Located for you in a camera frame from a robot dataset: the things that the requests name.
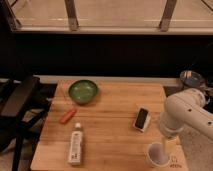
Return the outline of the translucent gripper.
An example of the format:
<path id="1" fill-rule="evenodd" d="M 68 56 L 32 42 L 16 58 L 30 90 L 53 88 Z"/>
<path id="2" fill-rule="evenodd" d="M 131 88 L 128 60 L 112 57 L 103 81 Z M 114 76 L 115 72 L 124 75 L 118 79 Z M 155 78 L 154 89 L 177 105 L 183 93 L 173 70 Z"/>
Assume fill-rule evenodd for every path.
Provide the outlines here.
<path id="1" fill-rule="evenodd" d="M 163 152 L 170 156 L 176 145 L 175 137 L 183 130 L 183 123 L 164 111 L 158 119 L 158 129 L 164 136 L 162 138 Z"/>

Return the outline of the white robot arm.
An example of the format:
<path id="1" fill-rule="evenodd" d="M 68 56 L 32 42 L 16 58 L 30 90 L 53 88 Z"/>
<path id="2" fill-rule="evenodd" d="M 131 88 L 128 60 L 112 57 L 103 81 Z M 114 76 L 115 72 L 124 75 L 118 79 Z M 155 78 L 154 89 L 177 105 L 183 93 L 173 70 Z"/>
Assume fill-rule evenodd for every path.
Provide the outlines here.
<path id="1" fill-rule="evenodd" d="M 163 138 L 163 153 L 172 150 L 170 140 L 175 139 L 188 125 L 213 140 L 213 114 L 204 109 L 206 99 L 202 91 L 189 88 L 168 96 L 158 120 Z"/>

